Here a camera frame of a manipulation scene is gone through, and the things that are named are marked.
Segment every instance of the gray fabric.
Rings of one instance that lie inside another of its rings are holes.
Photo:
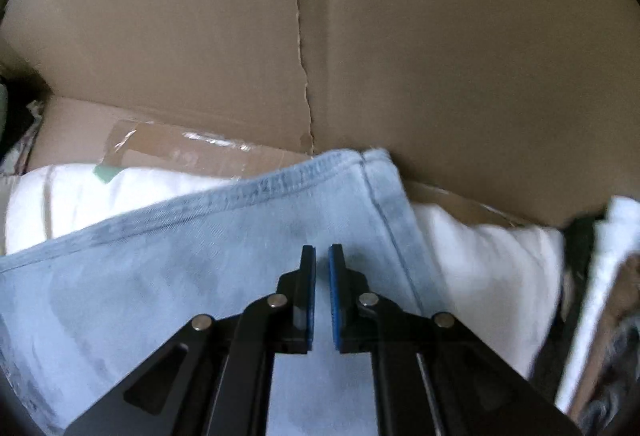
[[[240,313],[318,250],[316,340],[276,358],[271,435],[377,433],[368,355],[334,351],[327,250],[412,313],[450,302],[384,151],[333,151],[233,187],[119,216],[0,259],[0,362],[47,434],[191,317]]]
[[[585,436],[596,436],[622,408],[640,379],[640,311],[616,329],[593,399],[584,408],[578,426]]]

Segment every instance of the white fabric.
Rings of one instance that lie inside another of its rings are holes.
[[[598,322],[620,266],[630,254],[640,251],[640,203],[631,198],[614,196],[606,219],[596,223],[595,233],[595,250],[580,319],[556,394],[556,407],[564,413],[569,411],[574,400]]]
[[[6,253],[16,253],[118,214],[233,182],[130,167],[105,183],[94,169],[93,164],[73,163],[43,167],[21,177],[6,215]]]
[[[456,315],[528,377],[558,307],[562,234],[537,226],[469,227],[435,205],[414,205]]]
[[[6,218],[7,209],[9,208],[9,200],[15,187],[20,181],[20,176],[0,176],[0,221]],[[0,256],[6,255],[6,243],[4,240],[4,229],[0,231]]]
[[[108,183],[94,165],[43,167],[23,176],[6,217],[8,254],[117,214],[231,180],[129,168]],[[467,227],[438,206],[414,204],[456,315],[522,376],[542,346],[558,303],[562,241],[555,229]]]

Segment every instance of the dark fabric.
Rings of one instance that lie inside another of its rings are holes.
[[[606,365],[607,354],[621,323],[639,309],[640,255],[633,254],[627,257],[619,268],[616,281],[598,321],[582,377],[569,408],[568,415],[572,420],[578,421],[588,403],[591,402]]]
[[[44,436],[0,372],[0,434]]]
[[[640,381],[626,397],[625,405],[600,436],[638,436],[640,434]]]
[[[27,104],[35,100],[38,92],[17,82],[5,82],[8,102],[6,124],[0,138],[0,159],[6,155],[16,142],[33,124],[33,114],[27,109]]]
[[[556,399],[575,328],[580,318],[580,308],[587,287],[589,265],[595,244],[594,225],[604,219],[604,213],[577,217],[562,230],[564,236],[564,265],[574,280],[574,297],[566,321],[556,312],[556,317],[545,344],[534,363],[529,383],[549,402]]]
[[[640,311],[620,323],[593,400],[582,412],[578,425],[585,436],[596,436],[622,409],[629,392],[640,379]]]

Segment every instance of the blue gripper pad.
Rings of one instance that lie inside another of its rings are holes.
[[[335,349],[340,351],[340,334],[347,322],[347,309],[351,306],[351,284],[344,262],[342,245],[329,248],[329,291],[331,295],[331,322],[334,328]]]
[[[311,351],[314,342],[314,312],[316,310],[316,249],[313,247],[308,248],[311,251],[309,257],[312,258],[313,263],[309,275],[309,302],[306,306],[306,343],[309,351]]]

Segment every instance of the cardboard box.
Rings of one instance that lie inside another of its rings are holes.
[[[302,153],[151,120],[150,116],[122,108],[54,96],[47,103],[29,169],[56,163],[103,163],[113,167],[160,167],[191,174],[246,178],[309,158]],[[430,185],[414,181],[405,181],[404,185],[412,201],[438,204],[469,225],[527,223]]]
[[[558,225],[640,197],[639,27],[635,0],[10,0],[0,36],[59,98],[385,147],[410,180]]]

